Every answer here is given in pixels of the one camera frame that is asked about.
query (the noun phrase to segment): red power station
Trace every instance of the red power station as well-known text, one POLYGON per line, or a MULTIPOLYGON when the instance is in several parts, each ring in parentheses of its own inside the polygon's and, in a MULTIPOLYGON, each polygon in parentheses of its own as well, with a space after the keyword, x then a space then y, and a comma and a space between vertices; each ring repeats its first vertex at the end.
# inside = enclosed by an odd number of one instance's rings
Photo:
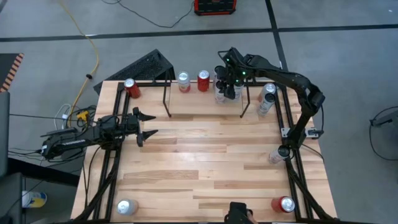
POLYGON ((198 16, 226 15, 235 11, 236 0, 195 0, 198 16))

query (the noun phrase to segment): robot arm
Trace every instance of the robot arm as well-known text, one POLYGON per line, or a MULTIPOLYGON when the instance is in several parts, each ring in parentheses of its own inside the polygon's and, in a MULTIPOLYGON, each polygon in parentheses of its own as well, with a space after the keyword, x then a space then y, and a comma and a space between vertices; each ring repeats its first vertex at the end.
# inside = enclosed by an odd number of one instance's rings
POLYGON ((305 139, 305 126, 309 119, 314 116, 321 107, 325 96, 317 86, 312 84, 305 76, 283 71, 269 63, 259 55, 242 56, 236 48, 228 51, 218 52, 224 61, 225 67, 217 66, 215 72, 217 78, 223 82, 221 91, 224 96, 230 99, 235 97, 234 84, 241 83, 244 79, 254 77, 266 77, 295 90, 298 102, 301 105, 302 115, 297 124, 288 133, 286 143, 283 145, 288 149, 298 149, 305 139))
POLYGON ((96 126, 87 127, 84 131, 75 128, 52 131, 41 137, 48 137, 43 142, 42 155, 46 159, 53 159, 65 151, 79 149, 92 145, 100 145, 102 149, 115 150, 129 134, 137 135, 137 145, 143 146, 143 141, 155 134, 157 130, 141 132, 139 121, 155 119, 155 116, 145 115, 138 108, 119 119, 117 116, 107 115, 96 122, 96 126))

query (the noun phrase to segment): soda can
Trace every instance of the soda can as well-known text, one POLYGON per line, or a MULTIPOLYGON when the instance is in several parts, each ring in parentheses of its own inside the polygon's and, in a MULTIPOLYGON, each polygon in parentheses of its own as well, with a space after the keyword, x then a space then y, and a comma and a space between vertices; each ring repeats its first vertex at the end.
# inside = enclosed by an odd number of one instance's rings
POLYGON ((275 212, 290 213, 293 212, 295 203, 292 198, 283 196, 279 198, 273 198, 271 201, 271 207, 275 212))
POLYGON ((242 90, 243 90, 243 81, 240 81, 238 83, 234 84, 234 90, 235 90, 235 99, 233 101, 239 101, 240 98, 242 98, 242 90))
POLYGON ((269 154, 268 162, 270 164, 277 164, 278 162, 286 159, 290 154, 290 151, 285 147, 279 147, 269 154))
POLYGON ((141 91, 139 91, 136 81, 132 78, 128 78, 124 81, 124 89, 129 93, 131 98, 136 99, 141 96, 141 91))
POLYGON ((272 93, 273 95, 275 95, 276 92, 276 86, 273 83, 267 83, 262 87, 262 90, 259 94, 259 97, 257 98, 257 100, 259 102, 262 101, 262 99, 264 99, 265 95, 267 93, 272 93))
POLYGON ((186 93, 191 90, 191 83, 189 79, 189 74, 187 72, 180 72, 178 75, 178 88, 181 92, 186 93))
POLYGON ((117 211, 120 215, 132 215, 136 212, 138 203, 135 200, 122 199, 118 203, 117 211))
POLYGON ((221 81, 217 81, 215 85, 215 99, 216 103, 224 103, 225 96, 224 93, 220 93, 221 90, 221 81))
POLYGON ((207 91, 210 85, 210 75, 206 70, 202 70, 198 74, 198 90, 207 91))
POLYGON ((272 105, 275 103, 275 96, 272 93, 267 93, 260 103, 259 109, 257 110, 258 115, 265 116, 272 105))

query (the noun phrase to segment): concrete floor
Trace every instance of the concrete floor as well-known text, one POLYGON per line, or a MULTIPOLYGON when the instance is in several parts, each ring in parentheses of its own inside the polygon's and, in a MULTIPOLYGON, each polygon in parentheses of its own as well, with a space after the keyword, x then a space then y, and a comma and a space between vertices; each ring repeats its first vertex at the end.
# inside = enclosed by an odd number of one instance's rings
MULTIPOLYGON (((278 27, 398 23, 398 1, 271 2, 278 27)), ((187 0, 123 1, 126 6, 168 25, 185 14, 190 3, 187 0)), ((271 28, 264 0, 238 0, 237 11, 230 16, 198 17, 191 13, 173 29, 155 27, 118 5, 97 0, 71 0, 65 4, 86 34, 271 28)), ((52 35, 78 35, 56 1, 8 0, 0 12, 0 38, 52 35)), ((398 105, 398 30, 281 32, 280 38, 289 70, 309 77, 326 96, 325 134, 320 145, 338 216, 357 222, 397 223, 398 162, 375 156, 369 145, 368 125, 378 111, 398 105)), ((159 49, 176 72, 186 70, 191 74, 219 65, 216 51, 231 46, 244 54, 259 54, 274 65, 279 64, 270 32, 94 42, 99 50, 100 66, 78 106, 96 104, 98 96, 92 86, 153 49, 159 49)), ((25 57, 10 89, 12 113, 55 115, 62 104, 73 103, 85 74, 95 63, 94 52, 86 40, 0 42, 0 53, 19 52, 25 57), (29 100, 22 91, 29 92, 29 100)), ((52 120, 10 119, 11 147, 36 149, 43 141, 39 135, 54 128, 52 120)), ((315 124, 320 127, 319 114, 315 124)), ((374 130, 374 144, 387 157, 398 157, 397 137, 397 130, 392 126, 374 130)), ((57 169, 71 171, 79 167, 81 161, 75 161, 57 169)), ((51 217, 50 214, 54 214, 56 220, 66 220, 75 188, 43 183, 37 189, 49 193, 49 202, 40 210, 29 211, 27 221, 51 217)))

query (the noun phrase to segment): red can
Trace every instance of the red can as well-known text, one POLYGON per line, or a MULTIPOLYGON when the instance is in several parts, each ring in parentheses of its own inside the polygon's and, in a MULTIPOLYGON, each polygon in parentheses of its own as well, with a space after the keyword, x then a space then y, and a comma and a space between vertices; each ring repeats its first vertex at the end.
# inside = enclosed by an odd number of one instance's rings
POLYGON ((141 96, 141 91, 139 91, 136 81, 132 78, 128 78, 124 81, 124 89, 129 93, 131 98, 136 99, 141 96))
POLYGON ((292 198, 283 196, 272 199, 271 207, 275 212, 290 213, 293 212, 295 204, 292 198))
POLYGON ((198 90, 207 91, 210 85, 209 72, 206 70, 200 71, 198 75, 198 90))

